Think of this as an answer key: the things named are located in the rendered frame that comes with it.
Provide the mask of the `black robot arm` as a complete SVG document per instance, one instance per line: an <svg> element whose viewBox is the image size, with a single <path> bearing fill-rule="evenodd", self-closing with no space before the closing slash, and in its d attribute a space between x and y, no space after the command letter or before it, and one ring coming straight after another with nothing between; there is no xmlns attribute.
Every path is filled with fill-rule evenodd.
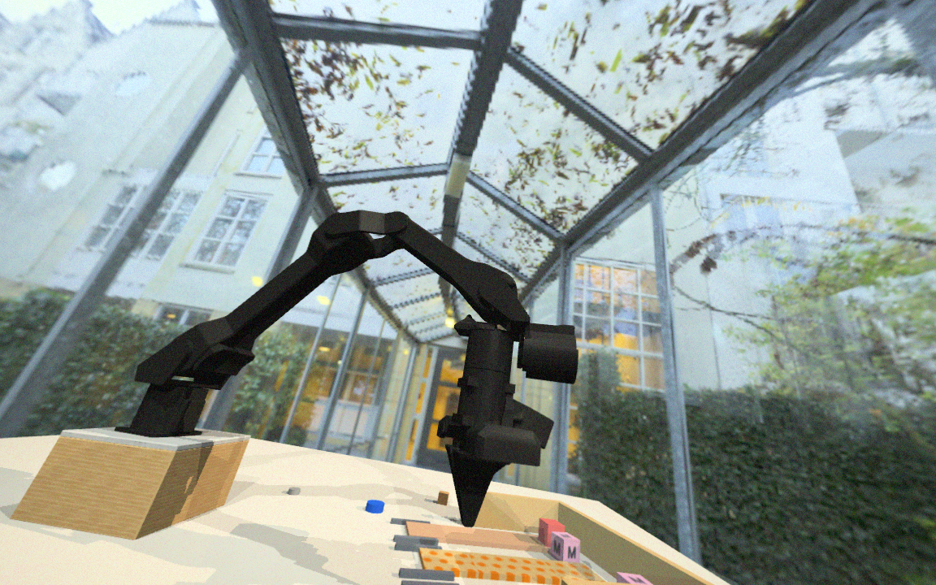
<svg viewBox="0 0 936 585"><path fill-rule="evenodd" d="M530 323L506 271L458 254L404 212L355 210L328 216L312 233L307 251L236 310L197 323L138 364L134 381L151 384L131 426L115 431L148 438L201 436L203 431L194 428L206 388L222 390L231 375L244 369L256 357L250 350L263 331L331 276L395 249L406 249L452 283L486 322L468 314L454 325L459 336L469 336L464 369L510 375L515 341L517 369L525 371L525 378L574 384L579 359L574 326ZM173 375L194 381L171 380Z"/></svg>

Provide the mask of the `orange polka-dot strip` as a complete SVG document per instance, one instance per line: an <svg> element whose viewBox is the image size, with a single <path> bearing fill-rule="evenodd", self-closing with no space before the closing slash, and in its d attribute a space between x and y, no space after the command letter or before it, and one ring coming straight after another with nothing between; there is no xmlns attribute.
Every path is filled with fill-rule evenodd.
<svg viewBox="0 0 936 585"><path fill-rule="evenodd" d="M541 559L437 548L420 548L419 556L421 569L453 571L456 577L561 585L560 575Z"/></svg>

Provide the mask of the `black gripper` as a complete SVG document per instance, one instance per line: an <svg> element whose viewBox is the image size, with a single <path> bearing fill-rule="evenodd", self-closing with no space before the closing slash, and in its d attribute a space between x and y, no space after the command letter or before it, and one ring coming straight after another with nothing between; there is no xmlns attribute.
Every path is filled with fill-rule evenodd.
<svg viewBox="0 0 936 585"><path fill-rule="evenodd" d="M445 444L465 528L473 528L493 475L504 466L540 466L541 442L534 431L501 426L506 395L515 393L502 371L464 369L458 378L457 414L439 420L437 435Z"/></svg>

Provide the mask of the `peach flat strip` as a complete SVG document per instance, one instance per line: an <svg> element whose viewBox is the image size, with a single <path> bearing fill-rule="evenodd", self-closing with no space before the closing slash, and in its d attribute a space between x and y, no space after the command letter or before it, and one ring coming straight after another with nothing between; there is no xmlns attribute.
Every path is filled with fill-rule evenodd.
<svg viewBox="0 0 936 585"><path fill-rule="evenodd" d="M472 547L507 548L534 552L513 532L458 528L458 526L420 522L406 522L405 529L406 535L438 538L439 542L446 542L446 544L464 544L472 545Z"/></svg>

